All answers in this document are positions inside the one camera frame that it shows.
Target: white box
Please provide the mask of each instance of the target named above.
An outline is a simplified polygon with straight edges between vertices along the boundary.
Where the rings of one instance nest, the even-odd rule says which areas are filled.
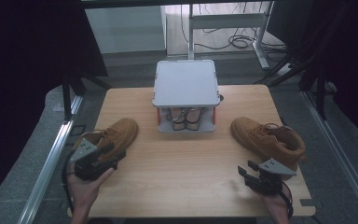
[[[161,132],[212,132],[215,107],[220,104],[214,63],[211,60],[161,61],[157,65],[153,106],[158,109]],[[175,131],[166,119],[172,107],[205,107],[197,131]]]

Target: wall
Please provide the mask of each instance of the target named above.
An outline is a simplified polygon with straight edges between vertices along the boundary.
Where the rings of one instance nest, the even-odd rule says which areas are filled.
[[[164,7],[87,9],[89,24],[102,54],[164,50]]]

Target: black fabric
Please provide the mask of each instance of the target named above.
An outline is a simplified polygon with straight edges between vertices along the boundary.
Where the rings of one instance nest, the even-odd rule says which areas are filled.
[[[39,121],[46,94],[75,70],[107,76],[83,9],[0,1],[0,184]]]
[[[358,2],[352,4],[327,53],[327,78],[337,86],[335,102],[358,127]]]

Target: wire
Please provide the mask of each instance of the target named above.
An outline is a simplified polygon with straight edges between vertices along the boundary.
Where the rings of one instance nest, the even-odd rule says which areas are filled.
[[[316,216],[311,216],[313,220],[315,220],[318,224],[322,224],[322,222],[316,217]]]
[[[232,13],[234,13],[235,9],[239,7],[240,8],[240,11],[241,11],[241,5],[240,3],[238,3],[235,8],[232,10]],[[210,14],[210,12],[208,11],[207,7],[206,7],[206,4],[204,5],[204,8],[205,10],[208,12],[208,14]],[[201,13],[201,5],[199,4],[199,11],[200,11],[200,15],[202,15]],[[185,34],[185,29],[184,29],[184,25],[183,25],[183,5],[181,5],[181,10],[180,10],[180,13],[181,13],[181,28],[182,28],[182,34],[183,34],[183,37],[185,39],[185,41],[188,43],[188,40],[186,38],[186,34]],[[213,29],[212,31],[205,31],[204,29],[202,29],[204,33],[206,34],[210,34],[210,33],[213,33],[217,30],[220,30],[220,29]],[[204,47],[206,49],[225,49],[225,48],[228,48],[229,46],[233,46],[234,48],[236,49],[246,49],[248,47],[250,47],[252,45],[252,43],[256,40],[256,37],[257,37],[257,33],[256,33],[256,30],[254,28],[252,28],[252,30],[255,32],[255,35],[253,37],[250,37],[248,35],[237,35],[237,32],[240,30],[240,28],[237,28],[234,35],[230,36],[228,38],[228,44],[223,46],[223,47],[218,47],[218,48],[214,48],[214,47],[210,47],[210,46],[206,46],[206,45],[202,45],[202,44],[198,44],[198,43],[195,43],[194,45],[195,46],[201,46],[201,47]]]
[[[68,187],[67,176],[69,174],[67,173],[67,166],[68,166],[69,160],[71,159],[71,156],[74,154],[74,152],[75,152],[74,150],[71,150],[69,152],[69,154],[66,156],[65,163],[63,164],[63,167],[61,170],[62,187],[63,187],[63,190],[65,191],[66,200],[69,204],[69,208],[71,209],[72,213],[74,213],[74,205],[72,204],[72,197],[71,197],[71,193],[69,192],[69,187]]]
[[[260,8],[258,9],[258,12],[261,12],[261,7],[263,6],[263,2],[260,2]]]

